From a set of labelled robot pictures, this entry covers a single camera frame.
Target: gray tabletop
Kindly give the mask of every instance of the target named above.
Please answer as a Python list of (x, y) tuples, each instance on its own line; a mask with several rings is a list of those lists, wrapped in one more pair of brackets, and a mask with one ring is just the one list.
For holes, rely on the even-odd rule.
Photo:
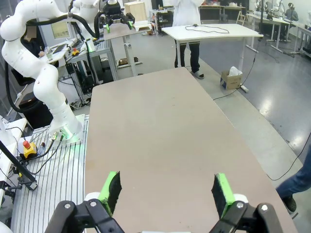
[(93, 88), (86, 193), (121, 171), (114, 218), (129, 233), (208, 232), (218, 221), (214, 174), (252, 206), (271, 203), (285, 233), (296, 233), (272, 183), (233, 125), (185, 68)]

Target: blue jeans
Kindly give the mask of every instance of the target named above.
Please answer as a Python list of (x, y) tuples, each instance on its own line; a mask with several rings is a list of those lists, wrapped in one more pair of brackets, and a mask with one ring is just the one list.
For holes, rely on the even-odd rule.
[(311, 187), (311, 145), (302, 168), (292, 177), (276, 188), (281, 198), (290, 197), (294, 193), (306, 191)]

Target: white lab coat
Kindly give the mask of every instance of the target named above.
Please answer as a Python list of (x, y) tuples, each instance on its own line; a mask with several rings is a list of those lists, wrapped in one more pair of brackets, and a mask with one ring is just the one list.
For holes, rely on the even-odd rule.
[(200, 25), (199, 6), (204, 0), (172, 0), (174, 6), (173, 26)]

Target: person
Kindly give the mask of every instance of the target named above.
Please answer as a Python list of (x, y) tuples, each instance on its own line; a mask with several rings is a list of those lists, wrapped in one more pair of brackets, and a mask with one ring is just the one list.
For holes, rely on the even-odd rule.
[(290, 213), (296, 211), (293, 194), (308, 190), (311, 187), (311, 145), (302, 168), (276, 188), (277, 193)]
[(29, 50), (36, 57), (43, 57), (45, 55), (44, 51), (40, 48), (39, 44), (33, 39), (35, 34), (33, 31), (35, 30), (32, 26), (27, 27), (25, 34), (20, 39), (22, 45)]
[[(290, 20), (290, 21), (298, 21), (298, 14), (295, 11), (295, 7), (294, 5), (290, 2), (288, 3), (288, 9), (286, 10), (286, 12), (284, 13), (286, 16), (286, 19)], [(280, 38), (282, 40), (286, 40), (286, 35), (287, 35), (287, 30), (289, 30), (292, 27), (292, 25), (281, 25), (281, 35)]]
[(295, 11), (294, 4), (290, 2), (288, 3), (288, 7), (289, 8), (285, 12), (286, 18), (289, 19), (290, 21), (298, 21), (299, 18), (297, 12)]
[[(199, 6), (203, 3), (203, 0), (173, 0), (172, 3), (174, 5), (173, 27), (201, 24)], [(200, 65), (199, 65), (200, 42), (189, 43), (189, 48), (191, 51), (190, 65), (192, 73), (198, 79), (203, 79), (204, 74), (200, 72)], [(185, 66), (185, 49), (186, 44), (181, 44), (180, 60), (182, 67)], [(176, 58), (174, 64), (175, 67), (177, 67), (177, 64), (178, 61), (177, 61), (177, 47), (176, 47)]]

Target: black pants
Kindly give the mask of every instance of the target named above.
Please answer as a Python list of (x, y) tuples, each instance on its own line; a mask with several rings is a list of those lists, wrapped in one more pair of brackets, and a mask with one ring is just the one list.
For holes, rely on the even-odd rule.
[[(180, 62), (181, 66), (185, 67), (185, 49), (187, 44), (180, 45)], [(191, 51), (190, 65), (193, 73), (197, 72), (200, 68), (199, 65), (199, 55), (200, 55), (200, 42), (191, 42), (189, 43), (189, 48)], [(175, 68), (177, 68), (177, 47), (176, 47), (176, 58), (175, 58)]]

